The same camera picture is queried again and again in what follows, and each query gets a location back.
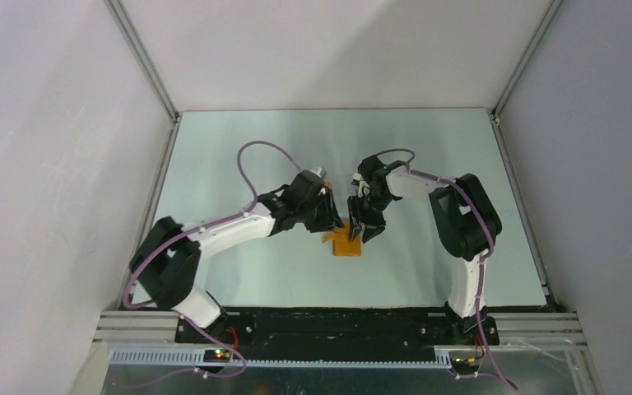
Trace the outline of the orange leather card holder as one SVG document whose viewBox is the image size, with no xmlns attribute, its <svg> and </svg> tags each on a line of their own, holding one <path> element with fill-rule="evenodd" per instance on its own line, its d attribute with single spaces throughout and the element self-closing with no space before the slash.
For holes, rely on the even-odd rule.
<svg viewBox="0 0 632 395">
<path fill-rule="evenodd" d="M 325 244 L 330 243 L 334 257 L 360 257 L 362 255 L 361 236 L 357 235 L 353 240 L 350 240 L 351 223 L 345 220 L 344 225 L 343 228 L 327 232 L 322 237 L 322 242 Z"/>
</svg>

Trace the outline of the clear plastic card tray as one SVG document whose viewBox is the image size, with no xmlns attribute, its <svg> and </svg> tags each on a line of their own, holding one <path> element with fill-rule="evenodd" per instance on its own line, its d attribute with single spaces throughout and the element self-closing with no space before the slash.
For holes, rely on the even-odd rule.
<svg viewBox="0 0 632 395">
<path fill-rule="evenodd" d="M 330 174 L 328 173 L 324 181 L 330 185 L 332 195 L 337 201 L 345 201 L 350 196 L 356 196 L 358 187 L 353 184 L 353 174 Z"/>
</svg>

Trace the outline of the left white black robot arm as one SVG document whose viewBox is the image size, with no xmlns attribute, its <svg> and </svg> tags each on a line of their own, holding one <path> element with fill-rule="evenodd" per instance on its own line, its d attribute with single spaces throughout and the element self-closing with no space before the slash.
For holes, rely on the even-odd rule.
<svg viewBox="0 0 632 395">
<path fill-rule="evenodd" d="M 206 342 L 227 332 L 221 305 L 195 283 L 201 262 L 254 239 L 265 239 L 301 224 L 311 233 L 341 229 L 332 189 L 322 168 L 299 172 L 290 184 L 261 194 L 247 211 L 205 225 L 180 223 L 167 216 L 151 228 L 129 263 L 138 284 L 159 309 L 195 324 Z"/>
</svg>

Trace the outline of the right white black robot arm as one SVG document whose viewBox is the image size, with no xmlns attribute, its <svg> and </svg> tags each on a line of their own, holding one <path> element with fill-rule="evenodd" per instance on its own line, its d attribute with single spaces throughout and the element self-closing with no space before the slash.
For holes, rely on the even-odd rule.
<svg viewBox="0 0 632 395">
<path fill-rule="evenodd" d="M 414 170 L 402 160 L 383 163 L 377 156 L 361 161 L 353 175 L 357 192 L 347 199 L 350 239 L 366 244 L 384 232 L 383 213 L 392 202 L 417 199 L 430 205 L 444 249 L 453 266 L 445 323 L 448 338 L 466 344 L 486 318 L 486 264 L 502 231 L 501 219 L 474 174 L 450 179 Z"/>
</svg>

